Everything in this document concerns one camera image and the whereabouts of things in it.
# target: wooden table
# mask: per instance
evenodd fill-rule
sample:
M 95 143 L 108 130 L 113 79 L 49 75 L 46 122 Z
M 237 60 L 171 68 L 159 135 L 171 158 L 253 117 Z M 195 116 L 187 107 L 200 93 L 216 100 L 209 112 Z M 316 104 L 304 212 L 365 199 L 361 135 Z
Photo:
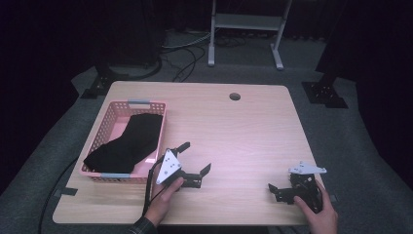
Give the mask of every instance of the wooden table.
M 231 100 L 237 93 L 240 100 Z M 299 225 L 296 206 L 278 203 L 268 183 L 290 187 L 288 168 L 315 165 L 288 89 L 283 86 L 116 82 L 112 85 L 62 195 L 57 223 L 134 223 L 141 215 L 143 184 L 96 183 L 79 174 L 89 145 L 111 100 L 144 98 L 167 103 L 161 152 L 185 141 L 182 169 L 210 173 L 201 189 L 182 188 L 163 224 Z

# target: pink basket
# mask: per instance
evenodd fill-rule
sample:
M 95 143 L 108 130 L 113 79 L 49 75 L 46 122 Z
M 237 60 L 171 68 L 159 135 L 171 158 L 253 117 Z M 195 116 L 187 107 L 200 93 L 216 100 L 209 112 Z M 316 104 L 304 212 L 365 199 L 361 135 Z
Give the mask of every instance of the pink basket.
M 106 110 L 99 130 L 88 151 L 88 155 L 98 149 L 102 144 L 120 137 L 125 130 L 132 115 L 136 114 L 163 115 L 161 132 L 157 149 L 145 159 L 134 166 L 130 174 L 106 174 L 91 171 L 85 164 L 80 168 L 80 174 L 90 177 L 94 182 L 122 182 L 122 183 L 146 183 L 148 172 L 158 159 L 160 145 L 163 139 L 167 105 L 161 102 L 149 100 L 112 101 Z

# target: shelf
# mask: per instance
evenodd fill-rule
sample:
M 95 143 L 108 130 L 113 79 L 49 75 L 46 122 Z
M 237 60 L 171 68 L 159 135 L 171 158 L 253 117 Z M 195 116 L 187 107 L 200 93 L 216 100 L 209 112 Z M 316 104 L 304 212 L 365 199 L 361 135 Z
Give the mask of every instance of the shelf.
M 281 17 L 216 14 L 215 27 L 278 31 Z

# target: person's arm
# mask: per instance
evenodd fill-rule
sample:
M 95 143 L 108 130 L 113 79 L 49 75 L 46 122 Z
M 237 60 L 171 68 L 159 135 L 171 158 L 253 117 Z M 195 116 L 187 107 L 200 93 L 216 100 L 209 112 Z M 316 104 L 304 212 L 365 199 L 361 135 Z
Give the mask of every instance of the person's arm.
M 315 214 L 300 197 L 295 196 L 294 202 L 306 216 L 312 234 L 336 234 L 338 214 L 331 205 L 327 191 L 316 180 L 322 196 L 322 211 Z
M 158 177 L 158 165 L 154 172 L 154 179 L 152 181 L 152 201 L 145 216 L 142 216 L 133 226 L 129 228 L 132 234 L 156 234 L 157 227 L 167 215 L 170 207 L 170 199 L 174 192 L 176 192 L 183 183 L 183 178 L 179 177 L 169 187 L 155 182 Z

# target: dark background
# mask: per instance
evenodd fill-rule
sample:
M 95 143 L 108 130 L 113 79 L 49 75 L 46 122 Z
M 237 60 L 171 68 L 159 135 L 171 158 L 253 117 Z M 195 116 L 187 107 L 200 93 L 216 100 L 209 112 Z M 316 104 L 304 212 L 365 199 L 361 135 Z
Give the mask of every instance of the dark background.
M 218 2 L 220 12 L 259 15 L 279 14 L 273 9 L 284 4 L 269 0 Z M 155 39 L 144 39 L 158 38 L 154 28 L 210 28 L 209 0 L 152 4 L 19 0 L 0 4 L 2 192 L 78 97 L 71 84 L 75 75 L 101 58 L 115 62 L 135 58 L 129 62 L 152 63 L 157 45 L 151 45 Z M 130 20 L 128 16 L 132 18 L 139 12 L 138 6 L 152 9 L 153 15 L 145 16 L 148 12 L 141 11 L 142 19 Z M 316 70 L 328 70 L 357 82 L 359 111 L 376 148 L 410 187 L 412 10 L 410 1 L 401 0 L 296 0 L 283 34 L 288 38 L 326 40 Z M 144 58 L 129 54 L 131 50 L 125 44 L 129 29 L 119 27 L 126 21 L 138 25 L 136 38 L 146 35 L 141 38 L 143 48 L 149 50 Z

